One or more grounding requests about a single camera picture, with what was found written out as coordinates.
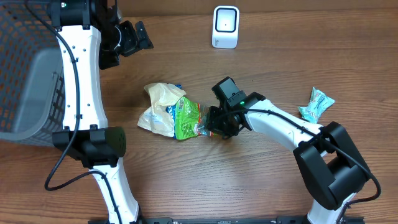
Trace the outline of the green red snack bag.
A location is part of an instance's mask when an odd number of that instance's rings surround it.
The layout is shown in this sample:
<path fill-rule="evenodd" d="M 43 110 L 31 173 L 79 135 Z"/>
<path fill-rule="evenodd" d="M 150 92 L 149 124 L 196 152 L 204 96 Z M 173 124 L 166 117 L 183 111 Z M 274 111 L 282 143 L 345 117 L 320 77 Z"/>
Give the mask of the green red snack bag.
<path fill-rule="evenodd" d="M 186 140 L 197 136 L 215 136 L 206 128 L 210 108 L 181 97 L 175 105 L 175 139 Z"/>

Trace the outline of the blue Oreo cookie pack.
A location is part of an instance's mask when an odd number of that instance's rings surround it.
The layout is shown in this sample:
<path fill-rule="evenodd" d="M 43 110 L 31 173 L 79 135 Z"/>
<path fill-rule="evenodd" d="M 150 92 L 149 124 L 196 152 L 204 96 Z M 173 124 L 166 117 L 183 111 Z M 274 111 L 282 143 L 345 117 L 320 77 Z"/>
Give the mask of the blue Oreo cookie pack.
<path fill-rule="evenodd" d="M 180 84 L 175 85 L 177 88 L 182 89 L 182 86 Z M 176 109 L 176 104 L 171 105 L 166 107 L 165 111 L 168 112 L 169 115 L 172 116 L 173 121 L 174 121 L 174 125 L 175 125 L 175 109 Z M 175 134 L 175 126 L 174 126 L 174 135 L 173 135 L 173 139 L 177 139 L 176 138 L 176 134 Z"/>

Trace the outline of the beige tissue pack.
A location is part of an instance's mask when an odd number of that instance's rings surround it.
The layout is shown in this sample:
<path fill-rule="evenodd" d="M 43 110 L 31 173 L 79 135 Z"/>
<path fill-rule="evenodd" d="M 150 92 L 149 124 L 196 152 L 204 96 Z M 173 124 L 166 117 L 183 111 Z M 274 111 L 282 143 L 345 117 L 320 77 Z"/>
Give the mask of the beige tissue pack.
<path fill-rule="evenodd" d="M 144 90 L 150 97 L 150 107 L 140 115 L 137 125 L 155 134 L 173 137 L 175 121 L 166 108 L 175 106 L 186 92 L 170 83 L 151 83 Z"/>

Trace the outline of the mint wet wipes pack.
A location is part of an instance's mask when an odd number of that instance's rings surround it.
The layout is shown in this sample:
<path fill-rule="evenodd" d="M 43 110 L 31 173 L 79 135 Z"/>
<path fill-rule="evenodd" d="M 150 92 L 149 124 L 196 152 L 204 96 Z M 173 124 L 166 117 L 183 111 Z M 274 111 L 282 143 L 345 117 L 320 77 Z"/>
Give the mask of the mint wet wipes pack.
<path fill-rule="evenodd" d="M 304 120 L 310 123 L 318 123 L 320 116 L 334 103 L 333 98 L 313 87 L 308 105 L 299 106 L 298 110 Z"/>

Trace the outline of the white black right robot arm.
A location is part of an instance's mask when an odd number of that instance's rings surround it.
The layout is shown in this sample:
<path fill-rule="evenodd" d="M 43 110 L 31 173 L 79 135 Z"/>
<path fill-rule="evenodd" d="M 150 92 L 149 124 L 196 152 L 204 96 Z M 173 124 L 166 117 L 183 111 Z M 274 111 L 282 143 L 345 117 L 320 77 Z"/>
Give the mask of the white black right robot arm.
<path fill-rule="evenodd" d="M 291 151 L 305 186 L 313 197 L 311 210 L 295 223 L 363 223 L 347 217 L 354 196 L 371 172 L 345 128 L 331 122 L 309 123 L 276 107 L 265 96 L 240 90 L 230 77 L 213 88 L 219 106 L 211 106 L 206 128 L 223 139 L 242 129 L 265 134 Z"/>

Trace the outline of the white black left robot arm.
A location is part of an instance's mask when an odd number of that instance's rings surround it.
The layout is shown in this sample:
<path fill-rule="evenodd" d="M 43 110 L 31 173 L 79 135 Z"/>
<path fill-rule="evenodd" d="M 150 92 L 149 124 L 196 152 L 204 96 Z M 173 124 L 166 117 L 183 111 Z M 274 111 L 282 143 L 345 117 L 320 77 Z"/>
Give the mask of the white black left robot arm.
<path fill-rule="evenodd" d="M 151 49 L 143 22 L 124 21 L 106 1 L 49 3 L 51 31 L 62 52 L 65 114 L 52 134 L 63 157 L 80 161 L 95 178 L 108 209 L 108 223 L 142 223 L 141 209 L 124 170 L 126 135 L 110 127 L 101 97 L 100 71 L 118 66 L 121 57 Z"/>

